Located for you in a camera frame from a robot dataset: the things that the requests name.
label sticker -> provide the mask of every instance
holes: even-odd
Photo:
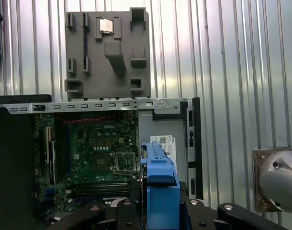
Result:
[[[159,143],[167,155],[174,163],[175,170],[177,171],[177,161],[176,161],[176,139],[173,138],[172,135],[166,136],[151,136],[150,142],[157,142]]]

gray plastic shroud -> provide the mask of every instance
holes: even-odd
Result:
[[[122,12],[66,13],[69,98],[149,97],[149,16]]]

motherboard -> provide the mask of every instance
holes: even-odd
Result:
[[[42,222],[124,196],[139,174],[134,111],[38,114],[34,138],[34,215]]]

dell logo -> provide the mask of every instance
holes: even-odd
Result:
[[[115,128],[114,125],[104,125],[103,128]]]

corrugated metal wall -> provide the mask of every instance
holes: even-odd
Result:
[[[4,0],[0,94],[66,101],[65,11],[143,6],[152,97],[201,98],[205,200],[253,210],[252,150],[292,147],[292,0]]]

